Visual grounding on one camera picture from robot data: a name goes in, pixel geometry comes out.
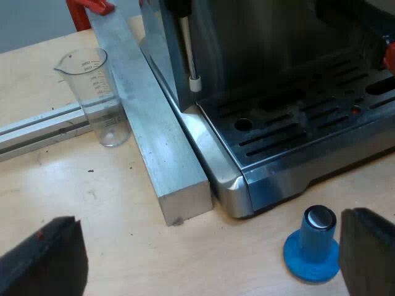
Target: tabletop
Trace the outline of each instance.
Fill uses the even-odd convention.
[[[30,69],[25,76],[14,70],[20,84],[1,84],[2,93],[21,99],[6,103],[0,115],[36,104],[37,93],[25,88],[53,75],[31,58],[41,49],[52,61],[63,49],[95,45],[88,30],[0,54],[0,65],[23,60],[20,71]],[[0,75],[8,79],[7,72]],[[54,97],[73,100],[62,83],[42,84],[40,96],[43,107]],[[85,296],[347,295],[340,272],[319,285],[293,277],[283,244],[314,204],[331,208],[338,220],[346,208],[368,207],[395,222],[394,166],[391,154],[250,219],[227,217],[215,200],[211,212],[167,227],[134,137],[109,149],[88,133],[0,163],[0,254],[54,217],[73,215],[81,220],[89,260]]]

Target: red clamp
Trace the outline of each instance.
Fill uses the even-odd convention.
[[[106,0],[66,0],[70,14],[77,31],[83,31],[91,28],[85,8],[99,15],[106,15],[115,9],[112,3]]]
[[[74,2],[84,5],[91,12],[99,15],[106,15],[115,9],[115,6],[106,0],[74,0]]]
[[[384,65],[395,76],[395,42],[389,44],[384,57]]]

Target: plastic measuring cup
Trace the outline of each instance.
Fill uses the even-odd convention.
[[[131,129],[105,50],[87,48],[69,52],[55,70],[69,84],[102,145],[115,147],[129,138]]]

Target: metal block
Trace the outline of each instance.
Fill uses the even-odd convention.
[[[88,11],[167,225],[212,209],[207,177],[146,59],[120,14]]]

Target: drip tray grate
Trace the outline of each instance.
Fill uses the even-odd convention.
[[[243,169],[395,112],[395,78],[344,55],[199,105]]]

